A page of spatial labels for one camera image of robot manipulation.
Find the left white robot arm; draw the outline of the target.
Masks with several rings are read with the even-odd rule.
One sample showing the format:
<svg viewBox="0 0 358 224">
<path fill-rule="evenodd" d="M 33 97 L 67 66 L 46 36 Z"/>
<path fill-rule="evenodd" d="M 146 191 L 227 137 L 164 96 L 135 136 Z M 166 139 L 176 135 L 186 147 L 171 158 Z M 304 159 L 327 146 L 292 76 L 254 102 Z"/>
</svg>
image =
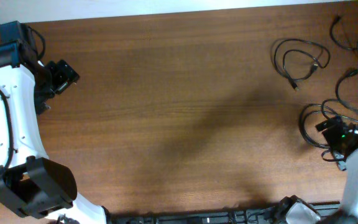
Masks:
<svg viewBox="0 0 358 224">
<path fill-rule="evenodd" d="M 77 189 L 72 171 L 51 161 L 37 117 L 47 101 L 79 80 L 64 60 L 42 63 L 39 32 L 21 22 L 0 26 L 0 203 L 18 217 L 108 224 L 108 210 Z"/>
</svg>

